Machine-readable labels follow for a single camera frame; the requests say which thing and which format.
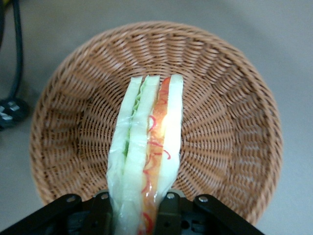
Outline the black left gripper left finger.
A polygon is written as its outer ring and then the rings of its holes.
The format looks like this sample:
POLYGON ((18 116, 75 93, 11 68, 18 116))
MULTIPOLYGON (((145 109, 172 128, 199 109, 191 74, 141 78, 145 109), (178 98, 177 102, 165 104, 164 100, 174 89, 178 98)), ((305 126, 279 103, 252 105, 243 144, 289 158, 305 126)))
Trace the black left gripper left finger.
POLYGON ((93 198, 91 208, 91 234, 112 235, 113 211, 108 191, 101 191, 93 198))

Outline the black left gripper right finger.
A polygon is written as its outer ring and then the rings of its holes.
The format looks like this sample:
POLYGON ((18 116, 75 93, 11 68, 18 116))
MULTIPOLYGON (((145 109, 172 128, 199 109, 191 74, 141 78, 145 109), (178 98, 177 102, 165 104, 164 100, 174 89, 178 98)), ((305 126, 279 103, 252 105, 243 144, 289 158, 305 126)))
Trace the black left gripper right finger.
POLYGON ((181 208, 182 191, 169 190, 160 203, 156 218, 154 235, 180 235, 181 234, 181 208))

